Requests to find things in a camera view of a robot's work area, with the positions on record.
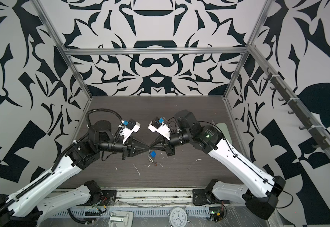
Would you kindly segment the white table clock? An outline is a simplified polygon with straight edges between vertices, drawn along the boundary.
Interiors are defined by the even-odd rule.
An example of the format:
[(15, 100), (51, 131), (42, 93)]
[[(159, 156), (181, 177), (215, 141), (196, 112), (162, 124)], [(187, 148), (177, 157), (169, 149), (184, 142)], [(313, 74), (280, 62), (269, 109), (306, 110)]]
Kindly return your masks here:
[(185, 227), (190, 223), (185, 209), (181, 207), (174, 207), (168, 214), (168, 220), (171, 227)]

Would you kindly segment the mint green glasses case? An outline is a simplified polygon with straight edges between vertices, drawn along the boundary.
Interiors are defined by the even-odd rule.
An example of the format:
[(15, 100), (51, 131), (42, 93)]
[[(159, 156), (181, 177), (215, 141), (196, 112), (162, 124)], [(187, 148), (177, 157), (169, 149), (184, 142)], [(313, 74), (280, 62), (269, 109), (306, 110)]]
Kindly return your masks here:
[(227, 141), (228, 145), (232, 145), (231, 135), (228, 129), (228, 126), (225, 123), (218, 123), (216, 126), (221, 131), (222, 139)]

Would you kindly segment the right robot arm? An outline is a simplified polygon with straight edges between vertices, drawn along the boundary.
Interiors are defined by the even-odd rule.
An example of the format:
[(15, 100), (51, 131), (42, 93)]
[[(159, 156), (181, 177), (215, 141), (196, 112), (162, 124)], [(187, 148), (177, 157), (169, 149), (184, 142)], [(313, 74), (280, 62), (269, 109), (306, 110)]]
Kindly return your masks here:
[(175, 114), (178, 126), (172, 132), (164, 118), (156, 117), (148, 126), (159, 136), (152, 142), (151, 148), (162, 150), (173, 156), (175, 148), (191, 144), (195, 149), (203, 151), (230, 170), (242, 184), (223, 183), (212, 180), (206, 190), (219, 201), (233, 201), (245, 205), (257, 217), (267, 220), (278, 208), (279, 195), (286, 185), (281, 176), (272, 176), (238, 152), (215, 125), (201, 125), (194, 114), (182, 110)]

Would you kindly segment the small green circuit board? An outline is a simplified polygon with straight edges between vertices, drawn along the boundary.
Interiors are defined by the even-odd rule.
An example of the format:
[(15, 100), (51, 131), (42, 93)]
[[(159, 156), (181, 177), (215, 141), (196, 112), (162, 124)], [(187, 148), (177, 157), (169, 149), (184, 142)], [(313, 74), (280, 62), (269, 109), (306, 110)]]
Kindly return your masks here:
[(210, 208), (210, 220), (213, 222), (220, 222), (227, 216), (227, 208), (225, 206), (211, 207)]

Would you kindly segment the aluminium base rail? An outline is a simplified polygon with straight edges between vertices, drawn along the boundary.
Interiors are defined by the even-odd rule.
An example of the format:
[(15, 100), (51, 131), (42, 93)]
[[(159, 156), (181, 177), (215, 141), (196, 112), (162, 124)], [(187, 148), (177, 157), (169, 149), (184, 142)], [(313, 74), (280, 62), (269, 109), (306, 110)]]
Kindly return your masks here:
[(114, 202), (128, 206), (168, 206), (172, 204), (192, 205), (194, 187), (179, 188), (102, 188), (115, 190)]

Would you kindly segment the white plastic hinge block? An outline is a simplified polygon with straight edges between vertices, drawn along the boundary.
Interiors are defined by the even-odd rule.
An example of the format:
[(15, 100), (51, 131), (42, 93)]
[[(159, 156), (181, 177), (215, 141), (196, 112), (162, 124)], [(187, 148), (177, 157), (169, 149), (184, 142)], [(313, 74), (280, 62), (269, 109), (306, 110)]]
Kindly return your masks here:
[(109, 217), (109, 227), (132, 227), (134, 213), (129, 211), (112, 211)]

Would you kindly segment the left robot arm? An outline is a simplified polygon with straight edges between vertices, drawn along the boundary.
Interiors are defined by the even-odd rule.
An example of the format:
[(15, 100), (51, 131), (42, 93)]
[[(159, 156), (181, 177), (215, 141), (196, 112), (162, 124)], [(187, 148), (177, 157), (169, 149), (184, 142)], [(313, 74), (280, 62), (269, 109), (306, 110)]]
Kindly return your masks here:
[(121, 153), (122, 159), (149, 150), (148, 145), (132, 137), (140, 129), (133, 119), (125, 121), (114, 110), (92, 109), (86, 112), (88, 131), (67, 147), (53, 166), (23, 189), (8, 196), (0, 195), (1, 227), (36, 227), (45, 219), (74, 206), (101, 201), (102, 191), (95, 181), (49, 198), (58, 186), (89, 165), (104, 159), (104, 152)]

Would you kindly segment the blue plastic key tag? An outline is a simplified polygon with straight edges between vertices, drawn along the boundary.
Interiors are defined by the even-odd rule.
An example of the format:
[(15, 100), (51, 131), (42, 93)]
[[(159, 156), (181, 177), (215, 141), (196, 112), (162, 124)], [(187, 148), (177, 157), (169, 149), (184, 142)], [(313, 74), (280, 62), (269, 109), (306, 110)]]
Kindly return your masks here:
[(151, 158), (154, 158), (156, 156), (156, 152), (155, 151), (151, 151), (149, 153), (149, 155), (150, 155)]

